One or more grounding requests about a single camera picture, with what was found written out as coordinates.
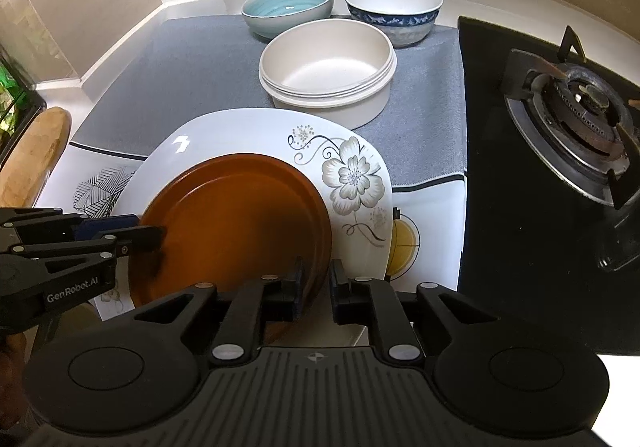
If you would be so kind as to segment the stove burner with grate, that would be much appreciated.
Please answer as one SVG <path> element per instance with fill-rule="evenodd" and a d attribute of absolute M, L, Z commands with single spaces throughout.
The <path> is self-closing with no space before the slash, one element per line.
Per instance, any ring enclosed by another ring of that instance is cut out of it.
<path fill-rule="evenodd" d="M 552 63 L 512 49 L 501 90 L 529 148 L 566 185 L 619 210 L 639 194 L 639 129 L 616 90 L 587 68 L 566 28 Z"/>

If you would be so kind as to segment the black gas stove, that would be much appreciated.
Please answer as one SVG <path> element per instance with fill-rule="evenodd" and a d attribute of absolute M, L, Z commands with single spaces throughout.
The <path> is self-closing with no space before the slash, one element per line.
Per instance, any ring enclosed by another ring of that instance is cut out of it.
<path fill-rule="evenodd" d="M 639 350 L 639 195 L 619 210 L 566 185 L 529 148 L 501 83 L 514 48 L 557 63 L 561 43 L 461 18 L 468 202 L 459 290 L 595 352 Z M 639 89 L 587 59 L 639 128 Z"/>

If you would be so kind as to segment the white blue patterned bowl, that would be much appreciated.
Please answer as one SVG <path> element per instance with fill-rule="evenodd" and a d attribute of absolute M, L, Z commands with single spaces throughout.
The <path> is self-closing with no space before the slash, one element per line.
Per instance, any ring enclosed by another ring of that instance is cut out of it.
<path fill-rule="evenodd" d="M 344 0 L 355 20 L 383 31 L 395 48 L 424 40 L 444 0 Z"/>

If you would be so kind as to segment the grey drying mat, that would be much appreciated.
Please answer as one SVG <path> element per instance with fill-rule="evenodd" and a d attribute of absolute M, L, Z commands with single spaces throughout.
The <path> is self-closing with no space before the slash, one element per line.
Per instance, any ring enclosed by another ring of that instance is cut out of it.
<path fill-rule="evenodd" d="M 310 22 L 267 43 L 239 16 L 169 20 L 104 92 L 74 141 L 148 156 L 200 115 L 274 107 L 353 130 L 380 152 L 398 188 L 468 167 L 459 33 L 440 25 L 396 49 L 352 20 Z"/>

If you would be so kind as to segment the cream bowls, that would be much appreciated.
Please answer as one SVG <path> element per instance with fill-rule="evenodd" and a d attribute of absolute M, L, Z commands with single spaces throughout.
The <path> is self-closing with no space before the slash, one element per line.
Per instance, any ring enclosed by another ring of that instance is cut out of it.
<path fill-rule="evenodd" d="M 381 30 L 326 19 L 274 38 L 260 56 L 258 76 L 276 107 L 355 129 L 385 109 L 396 69 L 396 51 Z"/>

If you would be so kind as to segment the large white floral plate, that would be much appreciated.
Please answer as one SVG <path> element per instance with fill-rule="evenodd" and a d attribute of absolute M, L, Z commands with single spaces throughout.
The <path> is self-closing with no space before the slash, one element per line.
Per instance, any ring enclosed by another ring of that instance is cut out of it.
<path fill-rule="evenodd" d="M 350 129 L 280 109 L 232 109 L 183 124 L 141 164 L 115 205 L 163 230 L 158 250 L 119 278 L 140 307 L 205 281 L 221 292 L 265 275 L 303 274 L 302 313 L 269 341 L 350 346 L 362 328 L 334 323 L 328 267 L 381 279 L 392 242 L 390 174 Z"/>

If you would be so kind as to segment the wooden cutting board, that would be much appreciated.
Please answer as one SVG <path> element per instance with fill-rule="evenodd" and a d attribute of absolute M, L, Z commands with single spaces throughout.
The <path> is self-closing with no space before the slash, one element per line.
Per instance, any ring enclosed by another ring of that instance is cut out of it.
<path fill-rule="evenodd" d="M 70 112 L 54 107 L 29 125 L 1 169 L 1 206 L 32 207 L 70 138 Z"/>

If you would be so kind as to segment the brown round plate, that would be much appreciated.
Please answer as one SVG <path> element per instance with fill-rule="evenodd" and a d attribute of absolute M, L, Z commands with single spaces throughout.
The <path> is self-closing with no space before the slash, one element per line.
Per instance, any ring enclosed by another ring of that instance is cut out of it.
<path fill-rule="evenodd" d="M 320 193 L 297 168 L 267 155 L 229 154 L 191 167 L 152 200 L 141 222 L 163 228 L 165 237 L 157 251 L 129 259 L 137 307 L 198 282 L 232 292 L 287 274 L 300 257 L 308 308 L 330 263 L 331 222 Z"/>

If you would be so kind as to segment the light blue ceramic bowl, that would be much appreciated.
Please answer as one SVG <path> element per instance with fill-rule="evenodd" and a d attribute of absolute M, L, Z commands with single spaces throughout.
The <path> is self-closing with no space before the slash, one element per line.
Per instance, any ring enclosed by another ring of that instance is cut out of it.
<path fill-rule="evenodd" d="M 241 16 L 256 35 L 272 40 L 294 26 L 326 19 L 334 0 L 247 0 Z"/>

